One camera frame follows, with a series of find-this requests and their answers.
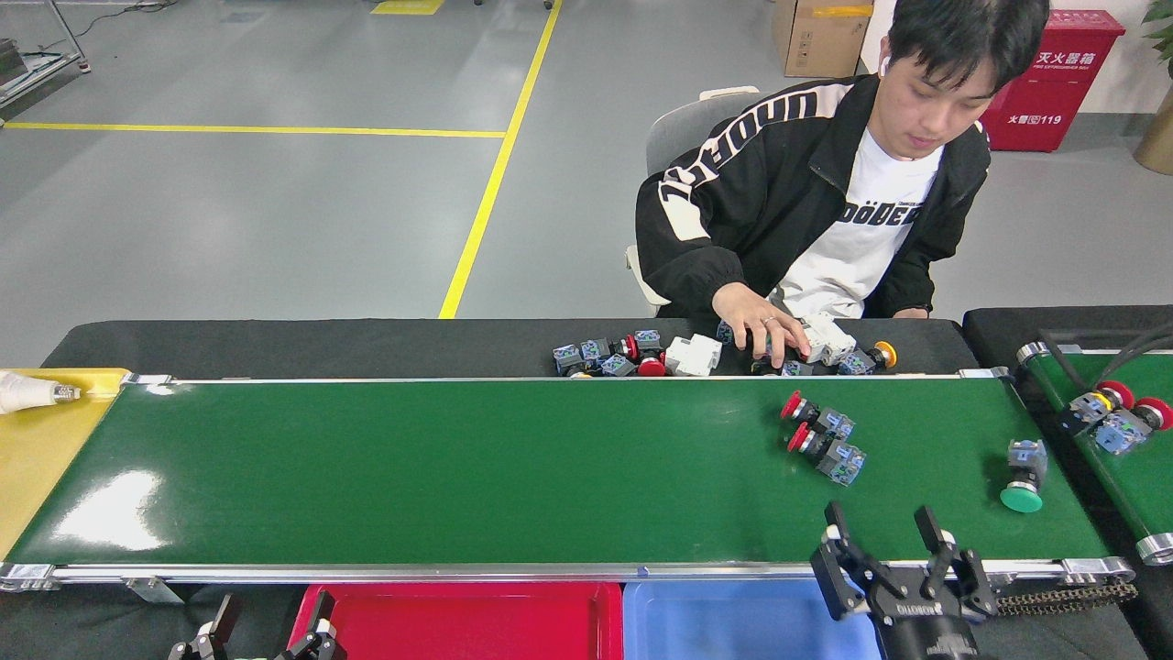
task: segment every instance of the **white cable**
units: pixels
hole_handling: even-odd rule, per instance
[[[14,372],[0,372],[0,415],[81,399],[81,390]]]

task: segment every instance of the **red plastic bin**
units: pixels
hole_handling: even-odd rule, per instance
[[[348,660],[622,660],[619,585],[427,583],[311,585],[290,645],[310,626],[318,593]]]
[[[1059,148],[1124,26],[1101,9],[1052,9],[1035,63],[1006,84],[982,115],[990,147]]]

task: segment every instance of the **white electrical component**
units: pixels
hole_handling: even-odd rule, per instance
[[[806,333],[807,341],[811,342],[811,355],[807,356],[807,365],[821,360],[827,367],[834,367],[855,351],[855,338],[843,333],[829,313],[820,311],[801,320],[802,332]]]
[[[0,415],[80,399],[81,389],[73,386],[32,379],[14,372],[0,372]]]
[[[691,340],[672,340],[672,346],[664,354],[664,367],[672,376],[708,376],[720,360],[720,342],[693,335]]]

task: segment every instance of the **white t-shirt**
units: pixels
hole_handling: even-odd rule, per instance
[[[863,315],[863,299],[911,230],[940,163],[941,148],[923,158],[897,161],[865,130],[843,213],[791,264],[769,301],[798,318],[819,311],[839,318]]]

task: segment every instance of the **blue plastic bin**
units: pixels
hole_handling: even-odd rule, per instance
[[[813,579],[629,584],[623,647],[626,660],[880,660],[867,617],[832,619]]]

